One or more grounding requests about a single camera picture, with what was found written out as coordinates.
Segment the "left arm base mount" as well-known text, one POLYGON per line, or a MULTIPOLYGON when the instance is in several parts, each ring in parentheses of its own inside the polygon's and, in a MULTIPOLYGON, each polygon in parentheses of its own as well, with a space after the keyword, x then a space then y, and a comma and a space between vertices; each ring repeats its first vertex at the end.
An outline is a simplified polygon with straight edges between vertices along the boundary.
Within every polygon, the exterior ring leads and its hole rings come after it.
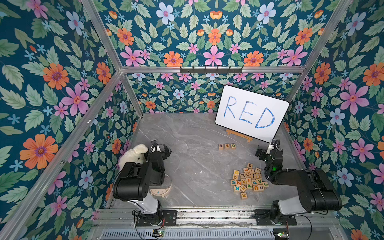
POLYGON ((137 227, 174 227, 177 222, 176 210, 157 210, 154 214, 140 213, 135 216, 137 227))

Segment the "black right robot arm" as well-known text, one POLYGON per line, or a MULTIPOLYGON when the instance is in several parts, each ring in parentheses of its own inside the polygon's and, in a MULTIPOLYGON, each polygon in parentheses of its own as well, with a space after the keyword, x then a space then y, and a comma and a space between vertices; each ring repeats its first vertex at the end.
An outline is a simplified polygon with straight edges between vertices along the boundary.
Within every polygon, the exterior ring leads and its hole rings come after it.
POLYGON ((277 220, 306 213, 327 214, 342 209, 340 195, 322 170, 283 169, 280 140, 271 140, 267 147, 258 146, 256 157, 265 162, 264 173, 269 183, 295 187, 298 192, 293 198, 274 201, 269 213, 262 217, 277 220))

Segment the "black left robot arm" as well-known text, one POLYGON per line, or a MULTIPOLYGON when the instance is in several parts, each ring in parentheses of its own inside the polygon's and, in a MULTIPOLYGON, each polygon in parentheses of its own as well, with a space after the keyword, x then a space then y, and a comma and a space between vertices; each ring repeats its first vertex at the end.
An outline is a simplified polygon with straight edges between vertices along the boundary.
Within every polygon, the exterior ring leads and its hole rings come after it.
POLYGON ((172 150, 156 140, 150 147, 139 144, 128 150, 119 160, 119 173, 113 184, 113 197, 136 206, 144 216, 162 216, 159 200, 150 193, 151 186, 163 185, 166 178, 164 160, 172 150))

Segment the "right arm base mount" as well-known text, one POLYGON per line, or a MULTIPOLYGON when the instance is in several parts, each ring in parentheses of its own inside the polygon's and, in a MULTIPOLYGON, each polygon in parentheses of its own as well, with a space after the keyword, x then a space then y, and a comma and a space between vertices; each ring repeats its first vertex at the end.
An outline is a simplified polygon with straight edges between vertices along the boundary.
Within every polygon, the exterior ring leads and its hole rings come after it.
POLYGON ((297 221, 294 215, 283 215, 277 203, 273 203, 269 210, 254 210, 252 218, 256 219, 258 226, 296 226, 297 221))

